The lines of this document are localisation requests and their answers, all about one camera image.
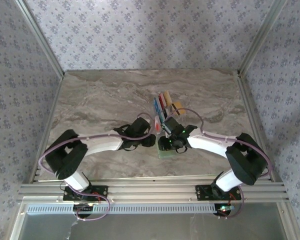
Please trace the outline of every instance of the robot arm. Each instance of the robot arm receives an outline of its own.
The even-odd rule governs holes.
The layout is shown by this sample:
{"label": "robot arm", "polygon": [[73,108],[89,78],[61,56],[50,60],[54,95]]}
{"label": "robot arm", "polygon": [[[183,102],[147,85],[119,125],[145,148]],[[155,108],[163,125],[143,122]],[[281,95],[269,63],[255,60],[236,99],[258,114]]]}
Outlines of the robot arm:
{"label": "robot arm", "polygon": [[[245,145],[230,141],[238,139],[260,149],[246,133],[235,137],[201,132],[193,125],[184,128],[173,117],[168,118],[162,124],[162,128],[168,135],[168,137],[163,136],[158,140],[158,147],[162,151],[176,150],[178,153],[184,153],[188,148],[203,149],[228,159],[231,169],[219,174],[211,184],[213,195],[216,198],[222,198],[224,193],[242,183],[253,185],[267,167],[267,161],[260,154]],[[77,171],[85,156],[103,151],[131,151],[139,145],[152,147],[156,142],[153,134],[142,138],[149,129],[150,124],[142,117],[137,118],[131,125],[114,128],[112,131],[92,139],[83,134],[76,134],[70,129],[65,131],[49,148],[78,137],[83,137],[82,140],[75,140],[59,147],[47,154],[45,159],[59,180],[64,180],[79,192],[85,192],[89,190],[91,184],[83,173]]]}
{"label": "robot arm", "polygon": [[[82,172],[77,171],[84,157],[103,151],[131,151],[139,145],[152,147],[156,143],[156,136],[150,134],[148,137],[143,138],[149,129],[150,124],[142,117],[138,117],[131,125],[127,124],[119,128],[114,128],[92,139],[89,139],[91,134],[89,136],[77,134],[74,130],[69,129],[48,150],[64,141],[80,137],[83,139],[62,145],[46,155],[45,159],[57,179],[63,180],[73,189],[83,192],[91,185],[86,176]],[[139,138],[139,140],[129,140],[120,136],[134,139]]]}
{"label": "robot arm", "polygon": [[211,184],[212,191],[218,196],[241,184],[253,185],[267,167],[267,161],[251,147],[235,142],[235,139],[261,148],[246,133],[240,136],[224,136],[210,132],[201,132],[196,126],[184,128],[173,117],[167,119],[162,128],[169,137],[158,141],[160,150],[169,151],[188,148],[203,149],[228,159],[231,169],[221,173]]}

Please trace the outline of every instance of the patterned wallpaper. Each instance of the patterned wallpaper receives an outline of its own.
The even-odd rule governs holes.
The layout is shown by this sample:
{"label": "patterned wallpaper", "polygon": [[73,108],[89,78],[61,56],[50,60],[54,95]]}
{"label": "patterned wallpaper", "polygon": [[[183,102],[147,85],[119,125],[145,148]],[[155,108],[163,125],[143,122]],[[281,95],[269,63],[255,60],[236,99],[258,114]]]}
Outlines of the patterned wallpaper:
{"label": "patterned wallpaper", "polygon": [[57,75],[13,0],[0,0],[0,239],[32,169]]}
{"label": "patterned wallpaper", "polygon": [[63,70],[238,69],[272,0],[27,0]]}
{"label": "patterned wallpaper", "polygon": [[289,0],[247,73],[300,226],[300,0]]}

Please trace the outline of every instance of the wire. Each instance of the wire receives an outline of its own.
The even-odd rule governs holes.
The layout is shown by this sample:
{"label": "wire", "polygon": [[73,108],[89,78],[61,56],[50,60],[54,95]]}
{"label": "wire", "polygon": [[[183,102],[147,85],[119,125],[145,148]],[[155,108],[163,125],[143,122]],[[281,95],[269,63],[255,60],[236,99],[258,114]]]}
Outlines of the wire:
{"label": "wire", "polygon": [[[98,194],[98,195],[99,195],[99,193],[98,193],[97,191],[94,191],[94,192],[93,192],[93,194]],[[98,198],[98,200],[99,200],[99,203],[100,203],[100,202],[101,202],[101,199],[100,199],[100,197],[98,196],[97,198]]]}
{"label": "wire", "polygon": [[231,218],[234,218],[235,216],[238,216],[241,213],[241,211],[242,211],[242,209],[244,208],[244,205],[245,205],[245,195],[244,195],[244,192],[242,191],[241,186],[237,186],[237,187],[239,188],[239,191],[240,191],[242,203],[240,205],[239,210],[235,214],[233,214],[231,216],[227,216],[228,219],[231,219]]}
{"label": "wire", "polygon": [[85,208],[85,206],[79,207],[79,208],[76,210],[76,214],[75,214],[75,216],[76,216],[76,218],[77,218],[78,220],[81,220],[81,221],[95,221],[95,220],[99,220],[99,219],[104,218],[104,217],[110,212],[110,208],[111,208],[111,206],[110,206],[110,201],[109,201],[108,198],[106,198],[105,196],[102,196],[102,195],[96,194],[96,193],[79,192],[78,190],[75,190],[72,186],[70,186],[70,185],[68,185],[68,186],[69,186],[69,188],[70,188],[72,191],[74,191],[76,194],[79,194],[79,195],[82,195],[82,196],[88,196],[88,197],[102,198],[102,199],[104,199],[104,200],[106,201],[106,203],[108,204],[108,207],[107,207],[107,209],[106,209],[106,211],[105,211],[105,213],[104,213],[103,215],[101,215],[101,216],[99,216],[99,217],[95,217],[95,218],[88,218],[88,219],[87,219],[87,218],[81,218],[81,217],[79,217],[79,212],[80,212],[80,210],[83,209],[83,208]]}
{"label": "wire", "polygon": [[43,164],[43,160],[44,158],[52,153],[53,151],[57,150],[58,148],[68,144],[68,143],[72,143],[74,141],[79,141],[79,140],[88,140],[88,139],[98,139],[98,138],[105,138],[105,137],[120,137],[122,139],[127,139],[127,140],[133,140],[133,141],[138,141],[138,140],[142,140],[142,139],[146,139],[147,137],[149,137],[153,130],[154,130],[154,126],[155,126],[155,120],[152,118],[152,116],[149,114],[149,113],[146,113],[146,112],[142,112],[138,115],[138,117],[140,115],[147,115],[150,120],[152,121],[152,125],[148,131],[148,133],[144,136],[141,136],[141,137],[129,137],[129,136],[123,136],[123,135],[120,135],[120,134],[96,134],[96,135],[91,135],[91,136],[79,136],[79,137],[75,137],[75,138],[72,138],[72,139],[68,139],[68,140],[65,140],[53,147],[51,147],[50,149],[48,149],[47,151],[44,152],[44,154],[38,159],[38,164],[41,168],[43,168],[44,170],[46,170],[47,172],[51,173],[54,175],[54,172],[52,170],[50,170],[49,168],[47,168],[46,166],[44,166]]}
{"label": "wire", "polygon": [[64,183],[63,181],[60,183],[59,188],[60,188],[60,190],[62,190],[62,191],[65,192],[65,191],[66,191],[66,188],[64,188],[64,189],[61,188],[61,184],[63,184],[63,183]]}
{"label": "wire", "polygon": [[[241,186],[237,186],[237,187],[239,188],[240,195],[241,195],[241,200],[242,200],[242,203],[241,203],[241,205],[240,205],[239,210],[238,210],[235,214],[233,214],[233,215],[231,215],[231,216],[228,216],[228,215],[224,214],[222,211],[217,210],[217,212],[218,212],[219,214],[223,215],[223,216],[224,216],[225,218],[227,218],[227,219],[232,219],[232,218],[238,216],[238,215],[241,213],[241,211],[242,211],[242,209],[244,208],[244,205],[245,205],[245,195],[244,195],[244,192],[242,191]],[[232,196],[232,197],[234,198],[235,201],[237,201],[236,198],[235,198],[235,196],[233,196],[231,193],[229,193],[229,195]]]}
{"label": "wire", "polygon": [[237,199],[235,198],[235,196],[234,196],[231,192],[229,192],[229,196],[232,197],[232,198],[234,199],[235,203],[237,203]]}

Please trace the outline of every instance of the marble surface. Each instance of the marble surface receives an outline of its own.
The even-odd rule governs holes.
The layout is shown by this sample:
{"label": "marble surface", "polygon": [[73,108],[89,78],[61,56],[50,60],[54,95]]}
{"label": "marble surface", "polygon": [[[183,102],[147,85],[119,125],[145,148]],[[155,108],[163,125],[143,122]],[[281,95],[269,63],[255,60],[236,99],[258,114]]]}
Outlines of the marble surface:
{"label": "marble surface", "polygon": [[[65,74],[48,146],[67,129],[97,134],[132,123],[140,112],[154,115],[154,96],[168,90],[173,101],[197,111],[204,129],[224,135],[252,134],[232,72],[215,69],[72,71]],[[178,119],[200,125],[191,112]],[[160,159],[157,148],[106,151],[87,156],[79,166],[89,179],[217,174],[229,163],[219,155],[190,149]],[[55,177],[42,172],[40,180]]]}

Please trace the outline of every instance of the purple cable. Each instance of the purple cable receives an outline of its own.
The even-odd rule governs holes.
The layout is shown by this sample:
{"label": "purple cable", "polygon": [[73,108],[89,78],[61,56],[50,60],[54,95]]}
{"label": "purple cable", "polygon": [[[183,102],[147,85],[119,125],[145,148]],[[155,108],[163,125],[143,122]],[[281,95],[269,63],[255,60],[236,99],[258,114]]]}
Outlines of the purple cable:
{"label": "purple cable", "polygon": [[47,168],[46,166],[44,166],[43,160],[45,159],[45,157],[46,157],[48,154],[52,153],[52,152],[55,151],[56,149],[62,147],[63,145],[66,145],[66,144],[68,144],[68,143],[72,143],[72,142],[78,141],[78,140],[97,139],[97,138],[104,138],[104,137],[120,137],[120,138],[122,138],[122,139],[128,139],[128,140],[142,140],[142,139],[145,139],[145,138],[149,137],[149,136],[151,135],[151,133],[153,132],[155,123],[154,123],[154,119],[151,117],[151,115],[150,115],[149,113],[142,112],[142,113],[140,113],[140,114],[138,115],[138,117],[139,117],[140,115],[142,115],[142,114],[147,115],[147,116],[151,119],[151,121],[152,121],[152,126],[150,127],[149,132],[148,132],[146,135],[144,135],[144,136],[141,136],[141,137],[129,137],[129,136],[122,136],[122,135],[119,135],[119,134],[96,134],[96,135],[91,135],[91,136],[80,136],[80,137],[68,139],[68,140],[66,140],[66,141],[63,141],[63,142],[61,142],[61,143],[55,145],[54,147],[48,149],[47,151],[45,151],[45,152],[43,153],[43,155],[38,159],[38,164],[39,164],[39,166],[40,166],[41,168],[43,168],[43,169],[46,170],[47,172],[49,172],[49,173],[51,173],[51,174],[54,175],[54,172],[53,172],[53,171],[51,171],[49,168]]}
{"label": "purple cable", "polygon": [[104,217],[109,213],[109,211],[110,211],[110,202],[109,202],[109,200],[108,200],[105,196],[102,196],[102,195],[97,194],[97,193],[84,193],[84,192],[79,192],[78,190],[75,190],[75,189],[74,189],[72,186],[70,186],[70,185],[68,185],[68,187],[69,187],[72,191],[74,191],[76,194],[79,194],[79,195],[82,195],[82,196],[89,196],[89,197],[102,198],[102,199],[104,199],[104,200],[107,202],[107,204],[108,204],[108,207],[107,207],[105,213],[104,213],[102,216],[95,217],[95,218],[89,218],[89,219],[79,217],[79,212],[80,212],[81,209],[84,208],[84,206],[78,208],[77,211],[76,211],[76,218],[77,218],[78,220],[82,220],[82,221],[94,221],[94,220],[99,220],[99,219],[104,218]]}

